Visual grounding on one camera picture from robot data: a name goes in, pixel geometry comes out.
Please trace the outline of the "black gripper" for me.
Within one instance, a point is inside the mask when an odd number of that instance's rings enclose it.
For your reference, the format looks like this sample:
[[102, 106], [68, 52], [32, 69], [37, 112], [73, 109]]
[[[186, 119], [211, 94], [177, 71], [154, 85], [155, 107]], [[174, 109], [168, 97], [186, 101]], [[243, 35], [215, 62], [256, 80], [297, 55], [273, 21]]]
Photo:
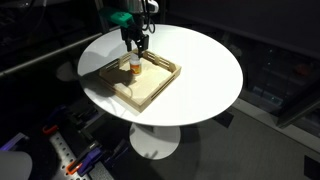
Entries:
[[128, 27], [122, 27], [121, 37], [125, 41], [127, 52], [132, 51], [132, 40], [136, 42], [139, 58], [143, 56], [143, 52], [149, 47], [149, 36], [145, 35], [142, 28], [136, 24], [130, 24]]

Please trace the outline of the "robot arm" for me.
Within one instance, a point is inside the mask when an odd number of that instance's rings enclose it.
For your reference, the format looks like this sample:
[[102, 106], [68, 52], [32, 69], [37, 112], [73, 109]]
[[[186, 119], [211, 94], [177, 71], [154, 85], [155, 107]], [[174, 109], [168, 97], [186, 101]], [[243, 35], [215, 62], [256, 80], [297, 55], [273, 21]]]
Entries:
[[149, 47], [149, 36], [145, 31], [155, 32], [155, 24], [151, 19], [152, 14], [159, 11], [155, 0], [121, 0], [121, 8], [130, 15], [126, 25], [121, 28], [121, 37], [127, 46], [127, 51], [132, 50], [132, 42], [138, 49], [138, 57]]

